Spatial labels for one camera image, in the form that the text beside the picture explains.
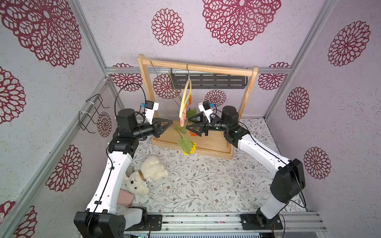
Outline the yellow artificial sunflower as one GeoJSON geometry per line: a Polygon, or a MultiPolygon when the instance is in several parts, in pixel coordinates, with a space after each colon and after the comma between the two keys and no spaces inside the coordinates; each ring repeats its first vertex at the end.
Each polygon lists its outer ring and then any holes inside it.
{"type": "Polygon", "coordinates": [[[185,137],[185,134],[187,133],[187,129],[185,126],[174,126],[173,128],[177,134],[180,136],[180,138],[177,141],[178,146],[181,148],[182,152],[185,155],[191,155],[196,150],[196,143],[191,141],[188,137],[185,137]]]}

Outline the yellow wavy clothes hanger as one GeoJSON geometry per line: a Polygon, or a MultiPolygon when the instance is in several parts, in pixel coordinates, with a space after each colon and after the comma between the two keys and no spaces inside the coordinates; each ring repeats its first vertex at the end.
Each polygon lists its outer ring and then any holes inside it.
{"type": "Polygon", "coordinates": [[[187,105],[188,98],[189,98],[189,95],[191,95],[191,92],[192,92],[192,82],[190,79],[190,73],[188,73],[188,80],[186,81],[186,84],[185,84],[185,88],[184,88],[184,92],[183,92],[183,96],[182,96],[182,101],[181,101],[181,105],[180,105],[179,118],[182,117],[183,110],[187,105]]]}

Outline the orange artificial flower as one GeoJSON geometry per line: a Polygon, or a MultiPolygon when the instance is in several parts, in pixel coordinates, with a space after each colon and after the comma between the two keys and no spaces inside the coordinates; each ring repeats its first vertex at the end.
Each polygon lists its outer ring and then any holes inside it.
{"type": "MultiPolygon", "coordinates": [[[[181,101],[179,100],[178,97],[175,95],[175,91],[171,86],[171,81],[170,81],[170,71],[166,74],[159,74],[153,65],[152,61],[150,61],[150,64],[156,74],[156,77],[154,79],[153,83],[153,89],[154,92],[161,98],[164,99],[172,99],[179,107],[181,105],[181,101]]],[[[180,94],[180,96],[183,95],[183,92],[181,89],[177,89],[177,92],[180,94]]],[[[191,136],[197,136],[196,134],[190,132],[187,130],[187,132],[191,136]]]]}

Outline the peach artificial rose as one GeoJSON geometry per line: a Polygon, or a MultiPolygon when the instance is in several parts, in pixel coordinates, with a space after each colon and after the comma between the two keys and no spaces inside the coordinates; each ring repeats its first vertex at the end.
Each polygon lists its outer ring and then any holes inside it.
{"type": "MultiPolygon", "coordinates": [[[[172,86],[172,88],[173,88],[174,91],[175,91],[175,95],[176,95],[176,97],[178,97],[179,100],[182,101],[182,96],[180,96],[180,94],[177,92],[177,88],[176,88],[176,86],[175,86],[175,82],[174,82],[174,80],[173,80],[172,69],[170,70],[170,81],[171,81],[171,86],[172,86]]],[[[195,112],[196,112],[196,109],[191,110],[191,109],[189,109],[189,106],[190,106],[190,105],[189,105],[189,103],[187,102],[187,105],[186,105],[186,109],[187,109],[187,117],[186,117],[186,120],[185,120],[185,122],[187,122],[187,123],[188,123],[188,118],[194,116],[194,115],[195,115],[195,112]]]]}

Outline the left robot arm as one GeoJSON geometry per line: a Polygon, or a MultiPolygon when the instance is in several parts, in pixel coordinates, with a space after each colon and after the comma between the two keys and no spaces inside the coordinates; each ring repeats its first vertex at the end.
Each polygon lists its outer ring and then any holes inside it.
{"type": "Polygon", "coordinates": [[[159,138],[173,121],[153,118],[146,111],[147,120],[138,123],[137,112],[123,109],[118,112],[118,127],[106,149],[108,161],[94,196],[84,211],[78,211],[74,224],[84,238],[121,238],[133,226],[150,228],[144,207],[135,207],[118,215],[117,200],[125,172],[139,146],[139,140],[148,136],[159,138]]]}

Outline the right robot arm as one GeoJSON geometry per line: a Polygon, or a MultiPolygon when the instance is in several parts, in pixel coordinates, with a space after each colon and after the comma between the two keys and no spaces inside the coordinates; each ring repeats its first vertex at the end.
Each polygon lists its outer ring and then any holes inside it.
{"type": "Polygon", "coordinates": [[[221,116],[211,108],[189,118],[187,130],[202,136],[209,131],[223,132],[225,140],[256,159],[273,176],[270,196],[256,211],[255,222],[264,229],[279,213],[301,193],[306,186],[303,164],[300,160],[290,160],[274,152],[258,141],[248,127],[239,121],[239,113],[233,106],[225,106],[221,116]]]}

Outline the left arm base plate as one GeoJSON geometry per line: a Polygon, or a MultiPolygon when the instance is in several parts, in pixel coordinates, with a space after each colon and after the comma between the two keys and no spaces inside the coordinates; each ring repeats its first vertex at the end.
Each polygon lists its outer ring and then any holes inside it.
{"type": "Polygon", "coordinates": [[[125,229],[125,231],[161,231],[163,224],[162,219],[162,215],[147,215],[142,218],[142,221],[139,224],[133,225],[132,227],[125,229]]]}

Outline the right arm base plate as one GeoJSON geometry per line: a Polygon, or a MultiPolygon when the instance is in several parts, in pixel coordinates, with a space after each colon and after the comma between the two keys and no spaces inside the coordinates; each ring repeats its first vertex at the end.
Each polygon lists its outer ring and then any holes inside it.
{"type": "Polygon", "coordinates": [[[253,230],[283,230],[283,223],[279,215],[276,215],[272,219],[268,219],[265,216],[257,214],[241,214],[240,215],[241,224],[243,230],[253,231],[253,230]]]}

